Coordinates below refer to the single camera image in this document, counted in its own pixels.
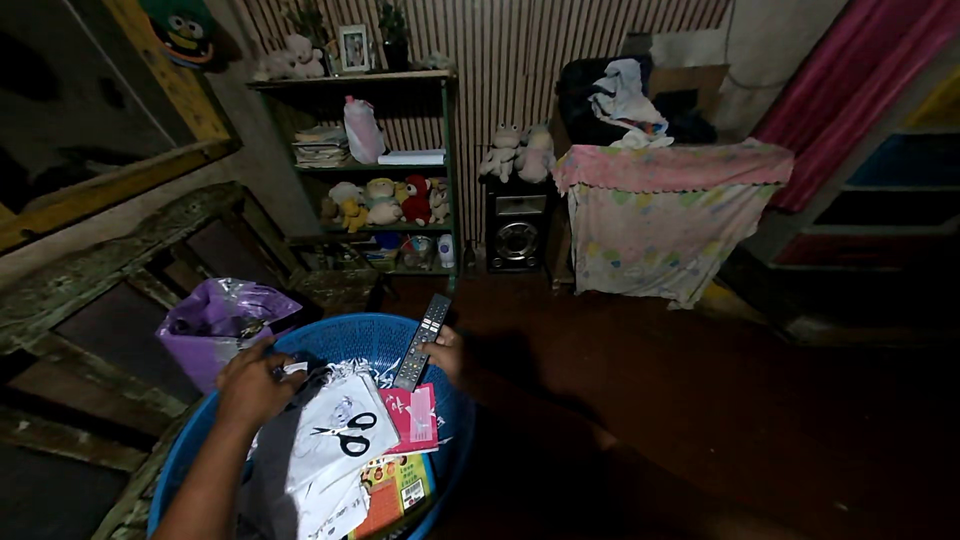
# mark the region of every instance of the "framed photo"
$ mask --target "framed photo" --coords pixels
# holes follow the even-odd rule
[[[368,71],[370,69],[370,47],[368,44],[366,24],[340,27],[340,59],[344,71]]]

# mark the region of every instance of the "striped wall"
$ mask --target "striped wall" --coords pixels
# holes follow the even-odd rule
[[[263,52],[283,46],[294,31],[281,15],[284,0],[235,0],[250,38]],[[316,4],[327,30],[366,24],[382,43],[374,0],[299,0]],[[410,54],[438,51],[456,61],[454,140],[461,232],[482,240],[483,189],[476,169],[499,122],[523,128],[544,122],[553,83],[571,60],[616,54],[630,31],[684,32],[717,28],[729,0],[420,0],[405,2]],[[443,140],[436,118],[391,118],[388,145],[426,148]]]

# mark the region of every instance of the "white plastic bottle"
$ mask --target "white plastic bottle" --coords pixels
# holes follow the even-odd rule
[[[457,254],[453,253],[453,236],[444,234],[437,242],[437,251],[440,253],[440,265],[443,268],[453,268],[457,263]]]
[[[363,100],[347,96],[344,105],[344,127],[350,144],[350,154],[361,163],[376,163],[387,147],[383,144],[383,134],[373,118],[373,105]]]

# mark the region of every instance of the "potted plant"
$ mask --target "potted plant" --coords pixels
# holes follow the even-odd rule
[[[387,58],[387,67],[391,71],[407,71],[407,20],[403,8],[391,4],[388,0],[377,0],[376,10],[380,16],[380,34],[383,36],[383,55]]]

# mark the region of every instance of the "red teddy bear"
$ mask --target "red teddy bear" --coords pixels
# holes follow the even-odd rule
[[[430,190],[430,182],[422,175],[414,174],[407,177],[407,193],[410,195],[403,201],[400,208],[403,210],[403,221],[416,221],[423,227],[430,221],[430,202],[426,198]]]

